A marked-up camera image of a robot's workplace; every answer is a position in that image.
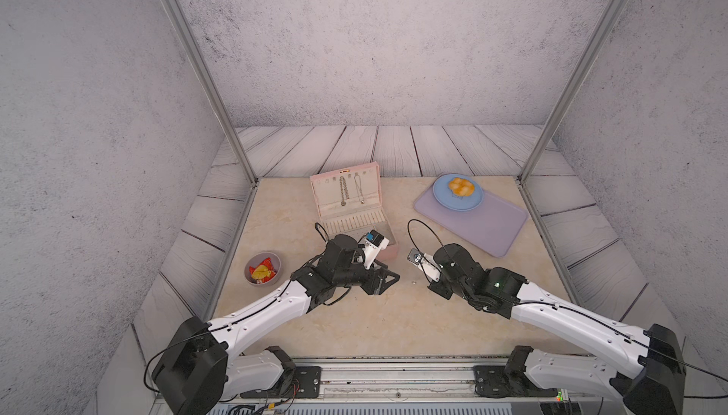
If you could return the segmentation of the pink jewelry box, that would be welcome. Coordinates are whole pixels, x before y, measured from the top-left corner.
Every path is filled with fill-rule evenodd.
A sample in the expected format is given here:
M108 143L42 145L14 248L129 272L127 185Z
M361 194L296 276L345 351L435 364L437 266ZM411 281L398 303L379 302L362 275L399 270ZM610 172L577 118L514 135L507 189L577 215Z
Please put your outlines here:
M318 221L328 232L359 239L376 230L390 240L377 259L383 263L394 261L399 243L384 212L377 162L320 173L311 176L310 183Z

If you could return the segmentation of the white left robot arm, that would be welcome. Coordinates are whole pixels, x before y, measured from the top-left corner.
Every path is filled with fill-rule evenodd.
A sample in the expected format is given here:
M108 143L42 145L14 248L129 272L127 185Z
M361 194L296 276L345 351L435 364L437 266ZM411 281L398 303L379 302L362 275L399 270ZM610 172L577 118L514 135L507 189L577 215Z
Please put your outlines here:
M170 345L155 356L152 381L175 414L206 414L220 402L245 393L288 396L296 365L277 346L259 354L246 349L278 327L320 305L336 303L339 287L360 287L379 296L398 274L378 261L389 241L375 230L361 242L339 234L322 253L293 272L287 282L250 305L207 322L184 321Z

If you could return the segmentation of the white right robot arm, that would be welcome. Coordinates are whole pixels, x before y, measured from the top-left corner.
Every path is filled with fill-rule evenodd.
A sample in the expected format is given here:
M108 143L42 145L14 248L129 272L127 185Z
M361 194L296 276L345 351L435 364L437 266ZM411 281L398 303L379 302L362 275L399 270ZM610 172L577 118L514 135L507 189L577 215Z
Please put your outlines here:
M599 316L546 291L511 270L484 269L459 244L409 261L444 299L458 296L474 309L538 327L583 354L550 354L517 346L499 371L476 375L477 394L535 397L570 390L620 402L632 414L680 414L686 364L676 333L659 324L640 327Z

